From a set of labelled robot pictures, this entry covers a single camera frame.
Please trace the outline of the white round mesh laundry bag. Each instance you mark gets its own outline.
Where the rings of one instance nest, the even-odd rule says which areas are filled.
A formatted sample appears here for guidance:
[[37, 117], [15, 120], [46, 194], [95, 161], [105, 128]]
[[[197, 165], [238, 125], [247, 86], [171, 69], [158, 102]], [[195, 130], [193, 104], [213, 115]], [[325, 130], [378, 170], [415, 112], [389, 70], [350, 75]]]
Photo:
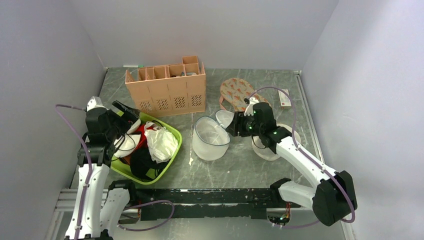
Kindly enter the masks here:
[[215, 161], [222, 158], [229, 148], [231, 138], [226, 132], [234, 113], [218, 110], [214, 117], [202, 116], [194, 124], [192, 148], [202, 160]]

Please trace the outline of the white bra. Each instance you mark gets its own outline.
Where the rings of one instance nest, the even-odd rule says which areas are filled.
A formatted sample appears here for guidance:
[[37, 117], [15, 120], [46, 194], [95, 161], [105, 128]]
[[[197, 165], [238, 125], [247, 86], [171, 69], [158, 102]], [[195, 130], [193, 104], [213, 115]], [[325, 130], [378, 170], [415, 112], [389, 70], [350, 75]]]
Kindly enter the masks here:
[[177, 152], [179, 143], [164, 126], [154, 121], [147, 121], [144, 134], [151, 158], [157, 163], [169, 161]]

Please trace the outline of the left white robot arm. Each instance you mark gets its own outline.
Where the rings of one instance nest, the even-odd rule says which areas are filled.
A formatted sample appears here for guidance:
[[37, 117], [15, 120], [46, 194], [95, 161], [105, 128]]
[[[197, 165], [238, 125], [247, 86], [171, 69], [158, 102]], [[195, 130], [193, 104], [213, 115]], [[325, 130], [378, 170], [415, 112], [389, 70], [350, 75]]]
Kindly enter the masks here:
[[117, 100], [112, 104], [122, 113], [105, 107], [99, 97], [91, 97], [83, 109], [87, 128], [84, 136], [70, 126], [81, 148], [77, 153], [78, 187], [65, 233], [67, 240], [111, 240], [124, 208], [134, 207], [139, 200], [135, 185], [129, 180], [112, 183], [103, 199], [112, 158], [119, 149], [118, 140], [124, 140], [141, 125], [139, 110]]

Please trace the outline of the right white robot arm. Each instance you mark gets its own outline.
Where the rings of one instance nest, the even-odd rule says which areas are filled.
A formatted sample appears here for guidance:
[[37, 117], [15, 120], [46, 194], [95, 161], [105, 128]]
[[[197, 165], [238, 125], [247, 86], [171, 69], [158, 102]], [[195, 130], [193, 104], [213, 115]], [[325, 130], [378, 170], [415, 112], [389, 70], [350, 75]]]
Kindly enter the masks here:
[[287, 160], [309, 182], [310, 186], [286, 178], [270, 193], [270, 202], [282, 207], [290, 202], [313, 211], [325, 226], [338, 221], [355, 220], [358, 208], [352, 176], [320, 162], [296, 140], [293, 131], [277, 125], [273, 109], [265, 102], [250, 103], [245, 111], [232, 114], [232, 120], [222, 122], [233, 137], [258, 137], [265, 148]]

